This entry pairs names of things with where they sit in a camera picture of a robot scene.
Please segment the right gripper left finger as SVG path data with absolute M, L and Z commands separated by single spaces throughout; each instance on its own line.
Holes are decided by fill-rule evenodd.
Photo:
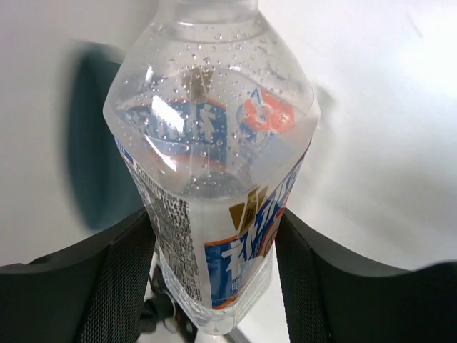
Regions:
M 155 236 L 145 210 L 28 264 L 1 267 L 2 342 L 135 342 Z

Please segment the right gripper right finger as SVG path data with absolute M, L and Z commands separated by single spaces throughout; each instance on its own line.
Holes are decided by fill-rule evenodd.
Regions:
M 454 342 L 456 263 L 408 271 L 357 254 L 285 211 L 276 256 L 292 342 Z

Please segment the clear labelled square bottle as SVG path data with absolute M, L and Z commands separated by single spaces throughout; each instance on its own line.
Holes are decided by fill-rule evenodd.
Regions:
M 202 332 L 229 333 L 271 283 L 320 117 L 297 58 L 256 1 L 160 1 L 103 114 L 169 293 Z

